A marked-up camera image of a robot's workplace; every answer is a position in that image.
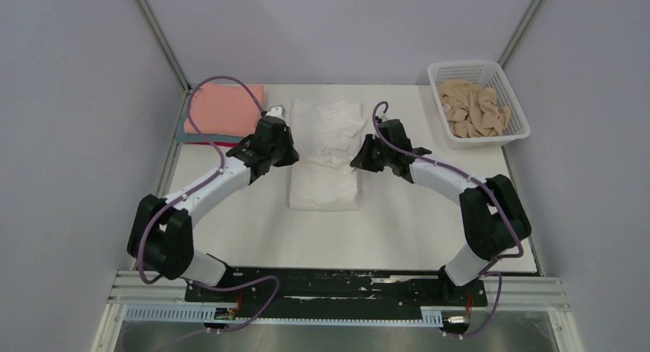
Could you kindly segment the folded red t-shirt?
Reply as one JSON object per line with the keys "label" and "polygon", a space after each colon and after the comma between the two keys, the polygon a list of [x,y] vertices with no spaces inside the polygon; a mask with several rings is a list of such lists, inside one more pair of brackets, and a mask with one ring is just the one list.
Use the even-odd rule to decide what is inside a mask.
{"label": "folded red t-shirt", "polygon": [[199,145],[199,146],[216,145],[216,146],[219,146],[219,147],[226,147],[226,148],[232,148],[232,147],[235,147],[235,146],[238,145],[238,143],[225,143],[225,142],[214,142],[214,143],[210,143],[210,142],[191,142],[191,143],[187,143],[187,144]]}

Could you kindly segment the beige crumpled t-shirt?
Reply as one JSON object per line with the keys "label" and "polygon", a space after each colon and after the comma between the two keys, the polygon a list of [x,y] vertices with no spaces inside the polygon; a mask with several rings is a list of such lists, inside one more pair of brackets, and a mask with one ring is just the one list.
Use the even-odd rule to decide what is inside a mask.
{"label": "beige crumpled t-shirt", "polygon": [[451,133],[458,138],[503,136],[510,122],[509,106],[497,105],[497,92],[470,81],[453,79],[437,87]]}

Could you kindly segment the folded pink t-shirt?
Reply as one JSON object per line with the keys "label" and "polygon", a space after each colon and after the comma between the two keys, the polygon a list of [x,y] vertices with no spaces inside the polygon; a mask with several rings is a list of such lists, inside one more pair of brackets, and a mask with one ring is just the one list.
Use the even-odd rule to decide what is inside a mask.
{"label": "folded pink t-shirt", "polygon": [[206,84],[192,98],[190,114],[206,135],[246,137],[254,132],[261,112],[243,87]]}

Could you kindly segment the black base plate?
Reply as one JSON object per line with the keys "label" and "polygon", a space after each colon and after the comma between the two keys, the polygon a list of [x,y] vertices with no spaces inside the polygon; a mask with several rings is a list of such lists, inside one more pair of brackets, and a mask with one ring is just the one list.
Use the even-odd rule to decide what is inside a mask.
{"label": "black base plate", "polygon": [[[279,282],[224,290],[267,275]],[[227,271],[218,286],[220,292],[188,286],[185,300],[234,303],[240,317],[252,316],[268,302],[262,317],[370,321],[415,320],[423,307],[464,310],[469,304],[488,304],[482,281],[453,288],[436,271],[238,267]]]}

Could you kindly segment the white plastic basket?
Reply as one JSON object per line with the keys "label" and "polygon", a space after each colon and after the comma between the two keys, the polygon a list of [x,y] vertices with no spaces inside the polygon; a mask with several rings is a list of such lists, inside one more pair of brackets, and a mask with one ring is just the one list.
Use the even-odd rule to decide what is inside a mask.
{"label": "white plastic basket", "polygon": [[[515,140],[522,140],[529,137],[529,123],[499,64],[493,61],[448,61],[430,64],[427,72],[433,89],[436,109],[442,121],[442,128],[445,131],[445,139],[450,148],[461,150],[488,146],[504,146]],[[451,133],[450,125],[443,112],[437,87],[444,81],[453,79],[470,81],[481,87],[491,87],[496,90],[497,105],[499,107],[509,106],[511,110],[510,122],[503,136],[458,138]]]}

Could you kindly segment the white t-shirt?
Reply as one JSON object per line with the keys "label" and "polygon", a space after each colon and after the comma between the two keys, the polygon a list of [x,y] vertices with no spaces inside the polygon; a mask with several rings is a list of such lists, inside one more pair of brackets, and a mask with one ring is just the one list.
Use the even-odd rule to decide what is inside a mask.
{"label": "white t-shirt", "polygon": [[366,123],[361,103],[293,100],[290,127],[299,161],[291,169],[290,209],[359,209],[358,173],[350,164],[360,150]]}

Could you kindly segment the right aluminium corner post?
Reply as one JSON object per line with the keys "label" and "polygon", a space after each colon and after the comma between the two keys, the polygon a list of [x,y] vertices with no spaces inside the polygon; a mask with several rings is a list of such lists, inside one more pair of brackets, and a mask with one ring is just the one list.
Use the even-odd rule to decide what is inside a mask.
{"label": "right aluminium corner post", "polygon": [[524,14],[517,23],[509,41],[507,42],[504,50],[501,52],[501,55],[498,58],[497,62],[502,68],[506,68],[508,65],[510,59],[517,50],[517,47],[524,39],[524,36],[527,33],[529,27],[532,25],[537,14],[543,7],[545,1],[546,0],[530,0],[530,3],[524,11]]}

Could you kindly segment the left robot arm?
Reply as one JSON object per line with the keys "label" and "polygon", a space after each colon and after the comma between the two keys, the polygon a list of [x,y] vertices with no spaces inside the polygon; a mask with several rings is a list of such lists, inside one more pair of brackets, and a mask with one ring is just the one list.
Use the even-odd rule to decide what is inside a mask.
{"label": "left robot arm", "polygon": [[183,278],[205,285],[216,301],[228,300],[234,280],[228,266],[194,247],[193,229],[231,194],[250,186],[273,167],[291,166],[299,160],[291,129],[281,115],[266,113],[255,132],[231,148],[218,166],[190,186],[165,197],[148,195],[137,208],[127,244],[139,268],[159,276]]}

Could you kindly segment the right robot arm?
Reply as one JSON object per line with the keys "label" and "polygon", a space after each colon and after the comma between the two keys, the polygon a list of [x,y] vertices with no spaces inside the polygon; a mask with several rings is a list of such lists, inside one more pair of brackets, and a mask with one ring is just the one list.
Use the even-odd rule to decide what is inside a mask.
{"label": "right robot arm", "polygon": [[361,150],[350,164],[355,169],[382,172],[391,169],[406,182],[429,188],[456,204],[461,211],[465,244],[444,265],[439,297],[457,304],[468,294],[468,284],[484,275],[510,249],[523,254],[522,242],[532,232],[517,191],[504,175],[472,176],[438,160],[430,150],[413,147],[398,119],[374,118],[374,133],[365,135]]}

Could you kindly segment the left aluminium corner post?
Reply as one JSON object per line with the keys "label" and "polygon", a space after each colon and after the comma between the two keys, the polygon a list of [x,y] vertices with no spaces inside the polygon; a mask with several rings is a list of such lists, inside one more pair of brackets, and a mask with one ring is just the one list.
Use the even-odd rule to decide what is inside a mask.
{"label": "left aluminium corner post", "polygon": [[188,93],[191,89],[191,85],[179,63],[177,57],[175,56],[172,47],[167,40],[164,31],[156,18],[156,15],[149,3],[148,0],[134,0],[136,7],[138,8],[140,14],[143,17],[143,20],[149,29],[150,33],[153,36],[156,45],[159,50],[162,52],[163,57],[166,60],[174,78],[180,85],[180,87]]}

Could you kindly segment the aluminium corner post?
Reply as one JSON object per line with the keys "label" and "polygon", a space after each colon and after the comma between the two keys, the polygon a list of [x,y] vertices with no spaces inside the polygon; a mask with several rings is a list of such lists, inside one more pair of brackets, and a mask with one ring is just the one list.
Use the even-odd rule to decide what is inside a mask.
{"label": "aluminium corner post", "polygon": [[150,33],[153,36],[156,45],[159,50],[162,52],[163,57],[166,60],[174,78],[180,85],[180,87],[188,93],[191,89],[191,85],[179,63],[177,57],[175,56],[172,47],[167,40],[164,31],[156,18],[156,15],[149,3],[148,0],[134,0],[136,7],[138,8],[140,14],[143,17],[143,20],[149,29]]}
{"label": "aluminium corner post", "polygon": [[506,68],[508,65],[510,59],[517,50],[517,47],[524,39],[524,36],[527,33],[529,27],[532,25],[537,14],[543,7],[545,1],[546,0],[530,0],[530,3],[524,11],[524,14],[517,23],[509,41],[507,42],[504,50],[501,52],[501,55],[498,58],[497,62],[502,68]]}

